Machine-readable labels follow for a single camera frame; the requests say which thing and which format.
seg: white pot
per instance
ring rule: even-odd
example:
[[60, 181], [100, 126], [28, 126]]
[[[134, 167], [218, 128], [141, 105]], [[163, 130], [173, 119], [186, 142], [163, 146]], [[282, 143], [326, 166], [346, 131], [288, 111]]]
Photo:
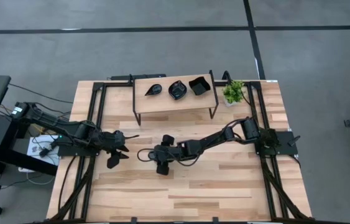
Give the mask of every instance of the white pot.
[[230, 107], [232, 105], [236, 105], [238, 102], [232, 102], [232, 103], [229, 103], [226, 99], [225, 96], [223, 96], [223, 99], [224, 99], [224, 104], [227, 106], [227, 107]]

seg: wooden platform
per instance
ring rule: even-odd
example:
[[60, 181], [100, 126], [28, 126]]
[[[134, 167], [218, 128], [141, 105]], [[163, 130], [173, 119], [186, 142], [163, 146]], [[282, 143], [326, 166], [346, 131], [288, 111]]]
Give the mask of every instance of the wooden platform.
[[[166, 77], [166, 78], [146, 78], [135, 80], [135, 112], [152, 113], [159, 111], [176, 111], [176, 110], [189, 110], [200, 108], [214, 108], [216, 106], [216, 100], [214, 97], [213, 89], [206, 93], [196, 96], [193, 90], [190, 88], [188, 82], [198, 77], [204, 77], [212, 88], [212, 78], [210, 74], [204, 75], [186, 75], [182, 77]], [[186, 95], [179, 100], [174, 100], [168, 93], [169, 86], [176, 82], [182, 81], [187, 87]], [[153, 84], [160, 84], [162, 86], [162, 92], [154, 96], [144, 96], [147, 90]]]
[[[79, 82], [71, 120], [86, 119], [91, 88], [92, 82]], [[262, 88], [270, 126], [287, 129], [279, 84], [262, 82]], [[119, 129], [126, 136], [140, 134], [140, 137], [127, 141], [130, 159], [122, 160], [114, 169], [106, 167], [107, 154], [101, 153], [97, 158], [87, 220], [129, 222], [131, 217], [155, 222], [210, 221], [212, 217], [222, 221], [270, 220], [262, 170], [253, 144], [229, 142], [216, 146], [205, 151], [191, 167], [173, 162], [168, 176], [156, 174], [153, 162], [137, 160], [136, 152], [159, 144], [163, 134], [174, 136], [175, 141], [199, 139], [219, 131], [234, 119], [251, 116], [245, 102], [227, 108], [221, 88], [217, 92], [219, 107], [214, 119], [206, 109], [159, 112], [145, 114], [139, 126], [132, 112], [132, 87], [108, 88], [102, 128]], [[285, 191], [305, 215], [311, 215], [298, 164], [287, 156], [277, 158]], [[58, 195], [70, 159], [60, 161], [47, 217], [57, 213]], [[73, 190], [77, 164], [78, 159], [70, 169], [62, 203]], [[83, 193], [78, 199], [76, 217], [80, 216], [82, 198]], [[280, 217], [275, 191], [274, 198]]]

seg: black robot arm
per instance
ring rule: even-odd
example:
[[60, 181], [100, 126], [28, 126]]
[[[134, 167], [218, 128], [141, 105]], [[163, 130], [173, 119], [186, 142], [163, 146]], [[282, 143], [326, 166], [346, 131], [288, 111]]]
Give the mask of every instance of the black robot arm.
[[35, 103], [19, 102], [16, 103], [11, 117], [15, 122], [38, 124], [70, 140], [68, 142], [56, 142], [58, 145], [70, 144], [95, 153], [100, 150], [111, 153], [111, 157], [107, 162], [107, 167], [110, 169], [118, 165], [120, 159], [128, 158], [122, 153], [122, 151], [129, 152], [125, 146], [127, 138], [124, 134], [120, 131], [102, 132], [92, 121], [66, 121], [43, 112]]
[[[233, 128], [238, 124], [241, 125], [245, 139], [241, 138], [240, 135], [233, 131]], [[217, 146], [218, 144], [229, 141], [236, 141], [240, 144], [250, 144], [256, 142], [258, 139], [261, 139], [261, 137], [257, 123], [252, 118], [245, 118], [231, 121], [221, 131], [208, 137], [200, 140], [178, 142], [176, 146], [171, 146], [174, 143], [173, 137], [164, 135], [161, 145], [156, 145], [153, 149], [142, 149], [141, 151], [150, 151], [148, 161], [157, 162], [158, 174], [168, 175], [169, 162], [177, 161], [183, 164], [182, 161], [194, 160], [191, 164], [183, 164], [184, 166], [191, 166], [205, 150]]]

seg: concrete floor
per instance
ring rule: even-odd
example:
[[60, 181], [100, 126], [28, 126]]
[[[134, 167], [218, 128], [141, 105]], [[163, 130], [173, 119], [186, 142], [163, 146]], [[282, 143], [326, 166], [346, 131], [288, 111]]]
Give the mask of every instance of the concrete floor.
[[[253, 0], [255, 26], [350, 25], [350, 1]], [[148, 26], [246, 26], [242, 1], [0, 0], [0, 29]], [[258, 31], [267, 79], [279, 80], [298, 141], [314, 217], [350, 222], [350, 30]], [[0, 75], [12, 83], [72, 100], [78, 80], [113, 75], [190, 75], [224, 70], [257, 79], [248, 31], [0, 35]], [[4, 104], [70, 105], [10, 87]], [[0, 193], [2, 223], [43, 220], [51, 189]]]

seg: small wooden shelf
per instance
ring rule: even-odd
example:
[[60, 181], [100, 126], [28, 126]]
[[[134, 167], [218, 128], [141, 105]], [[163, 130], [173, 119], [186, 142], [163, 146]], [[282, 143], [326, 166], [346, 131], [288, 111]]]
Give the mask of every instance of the small wooden shelf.
[[[198, 77], [204, 77], [211, 89], [202, 95], [196, 96], [188, 82]], [[178, 80], [186, 85], [187, 93], [183, 98], [174, 100], [169, 95], [168, 89], [172, 83]], [[162, 92], [158, 95], [145, 96], [145, 93], [153, 84], [160, 84], [162, 86]], [[216, 94], [212, 74], [136, 79], [133, 82], [133, 112], [139, 125], [141, 124], [141, 114], [163, 111], [209, 108], [212, 119], [218, 105], [218, 95]]]

